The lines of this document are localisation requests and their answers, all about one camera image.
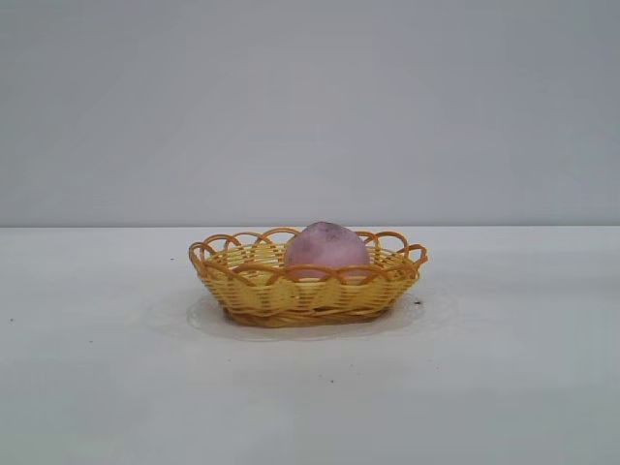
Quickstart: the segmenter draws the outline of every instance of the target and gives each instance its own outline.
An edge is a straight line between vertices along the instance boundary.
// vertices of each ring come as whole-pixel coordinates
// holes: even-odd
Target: basket rim
[[[271,240],[271,236],[277,233],[290,233],[293,236],[286,242],[274,242]],[[301,234],[301,231],[290,228],[290,227],[279,227],[273,228],[266,232],[237,232],[235,234],[223,234],[218,233],[207,237],[203,241],[194,242],[189,247],[189,258],[190,262],[196,269],[197,273],[201,278],[208,279],[209,268],[214,268],[217,271],[223,273],[228,278],[232,278],[240,281],[249,287],[258,287],[258,286],[271,286],[276,284],[278,281],[284,279],[287,281],[291,281],[296,285],[307,285],[307,284],[316,284],[328,281],[330,279],[335,279],[338,281],[340,285],[365,285],[373,282],[378,277],[384,278],[388,282],[393,281],[401,281],[407,278],[396,279],[391,278],[390,274],[394,271],[404,271],[406,275],[410,275],[413,273],[415,278],[419,276],[419,268],[428,261],[428,255],[426,248],[421,244],[409,244],[407,238],[400,234],[399,232],[392,231],[383,231],[383,232],[369,232],[369,231],[355,231],[355,233],[363,240],[364,244],[372,248],[374,253],[387,251],[391,254],[401,255],[404,259],[402,263],[388,267],[382,268],[376,264],[366,264],[366,265],[349,265],[343,266],[340,268],[332,268],[329,266],[321,266],[321,265],[313,265],[313,264],[298,264],[293,266],[272,266],[268,264],[262,263],[243,263],[241,265],[235,267],[224,266],[220,263],[216,263],[213,258],[214,256],[222,256],[226,255],[229,252],[237,251],[239,248],[246,250],[249,247],[250,253],[254,248],[258,248],[259,246],[274,246],[274,247],[282,247],[286,246],[291,240],[293,240],[296,236]],[[254,237],[254,243],[242,243],[239,238],[247,235]],[[381,246],[381,238],[382,237],[395,237],[399,239],[403,243],[403,247],[397,251],[393,251],[391,249],[385,248]],[[216,241],[224,241],[224,248],[222,250],[216,250],[212,244]],[[419,258],[416,261],[412,261],[409,257],[410,252],[419,251]],[[321,278],[298,278],[294,275],[295,271],[299,271],[302,269],[312,269],[322,271],[325,276]],[[367,276],[365,278],[359,279],[358,282],[352,282],[351,277],[345,276],[345,273],[359,270],[365,271]],[[252,280],[242,276],[241,273],[248,271],[261,271],[271,273],[270,278],[266,281],[265,284],[258,284],[253,282]]]

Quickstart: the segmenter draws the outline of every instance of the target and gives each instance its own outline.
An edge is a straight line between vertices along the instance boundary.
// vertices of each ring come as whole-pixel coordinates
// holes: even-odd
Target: gray wall
[[[2,0],[0,226],[620,224],[618,0]]]

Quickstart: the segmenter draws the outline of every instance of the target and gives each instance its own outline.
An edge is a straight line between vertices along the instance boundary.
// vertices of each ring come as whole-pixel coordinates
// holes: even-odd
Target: oval basket
[[[291,237],[273,240],[283,233]],[[190,261],[230,318],[243,325],[284,327],[376,320],[416,283],[420,266],[428,260],[423,246],[409,245],[398,232],[359,231],[356,234],[368,248],[371,265],[284,267],[286,246],[299,234],[293,228],[216,234],[190,246]],[[387,237],[398,239],[402,248],[383,248],[381,239]],[[410,258],[413,251],[419,251],[415,261]],[[300,269],[317,269],[325,276],[295,278]],[[352,270],[363,270],[364,276],[346,276]]]

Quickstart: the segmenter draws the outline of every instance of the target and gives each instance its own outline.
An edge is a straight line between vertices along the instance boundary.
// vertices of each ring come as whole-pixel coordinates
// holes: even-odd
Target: pink fruit
[[[315,264],[330,268],[349,265],[368,265],[370,258],[366,245],[347,228],[333,223],[314,223],[295,237],[284,253],[284,265]],[[298,278],[321,278],[324,272],[313,269],[298,270]],[[350,271],[347,276],[363,276],[364,271]]]

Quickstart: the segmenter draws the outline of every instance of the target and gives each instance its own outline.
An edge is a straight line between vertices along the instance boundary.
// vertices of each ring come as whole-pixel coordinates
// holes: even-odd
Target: wicker basket
[[[293,228],[217,234],[190,246],[190,260],[199,278],[238,323],[283,327],[370,322],[416,283],[419,267],[427,261],[424,247],[409,245],[397,232],[356,232],[368,248],[371,265],[284,267],[288,241],[276,243],[271,238],[280,233],[291,234],[288,241],[300,234]],[[242,242],[243,236],[250,237],[250,243]],[[384,237],[399,239],[403,247],[397,252],[382,248]],[[215,242],[223,246],[216,250]],[[409,258],[414,250],[420,253],[416,261]],[[303,268],[321,270],[325,278],[292,276]],[[343,276],[353,269],[364,270],[364,276]]]

